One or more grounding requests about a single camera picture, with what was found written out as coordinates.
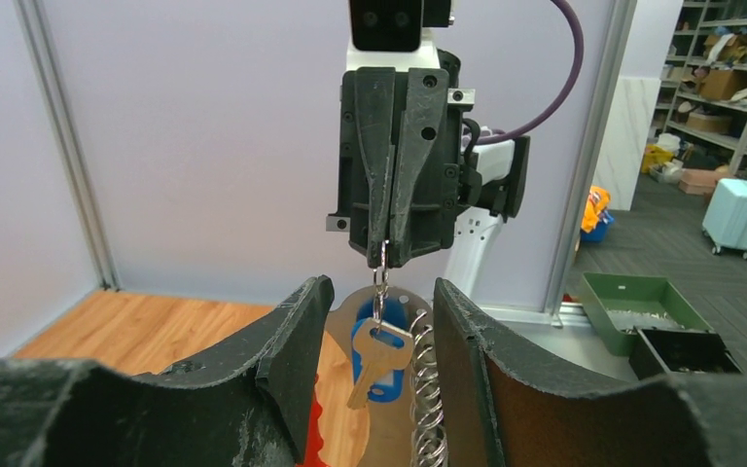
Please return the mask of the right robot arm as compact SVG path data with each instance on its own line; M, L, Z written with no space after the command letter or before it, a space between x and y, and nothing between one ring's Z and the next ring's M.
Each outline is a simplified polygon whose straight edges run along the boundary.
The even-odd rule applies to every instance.
M340 85L338 202L326 219L371 269L448 250L445 277L470 292L525 188L530 140L469 118L460 60L349 48Z

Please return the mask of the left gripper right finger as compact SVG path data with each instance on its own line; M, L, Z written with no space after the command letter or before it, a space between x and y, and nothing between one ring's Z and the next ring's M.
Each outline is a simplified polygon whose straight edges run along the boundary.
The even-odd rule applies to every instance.
M747 375L607 377L443 278L433 327L452 466L747 466Z

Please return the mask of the metal key organizer with rings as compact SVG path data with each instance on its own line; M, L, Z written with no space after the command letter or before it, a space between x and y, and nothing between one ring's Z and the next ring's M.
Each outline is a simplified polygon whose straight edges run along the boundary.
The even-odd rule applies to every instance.
M323 466L323 448L365 439L365 445L346 460L346 465L446 466L448 445L433 311L412 292L390 288L384 310L386 322L412 334L409 365L375 384L363 409L346 406L361 370L360 355L352 348L352 340L363 321L373 315L373 298L373 286L359 289L328 314L323 356L341 364L352 379L343 382L332 377L325 366L319 367L304 465Z

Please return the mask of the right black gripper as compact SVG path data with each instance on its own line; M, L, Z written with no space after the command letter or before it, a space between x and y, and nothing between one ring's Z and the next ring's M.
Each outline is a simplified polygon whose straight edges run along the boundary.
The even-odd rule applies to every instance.
M369 267L401 268L447 249L469 189L460 67L362 67L340 87L338 208Z

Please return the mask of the key with blue tag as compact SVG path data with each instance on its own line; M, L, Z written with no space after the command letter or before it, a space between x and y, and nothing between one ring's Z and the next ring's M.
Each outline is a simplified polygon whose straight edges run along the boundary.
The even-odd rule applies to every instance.
M380 265L373 270L373 315L360 325L352 348L360 355L360 375L347 400L351 410L363 409L375 384L394 371L404 370L413 355L412 334L384 320L388 291L389 240L380 243Z

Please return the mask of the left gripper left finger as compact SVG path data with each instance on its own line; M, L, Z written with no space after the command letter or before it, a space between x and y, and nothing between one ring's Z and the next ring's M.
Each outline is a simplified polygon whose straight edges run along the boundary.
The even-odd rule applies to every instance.
M0 359L0 466L295 466L305 459L332 280L158 374Z

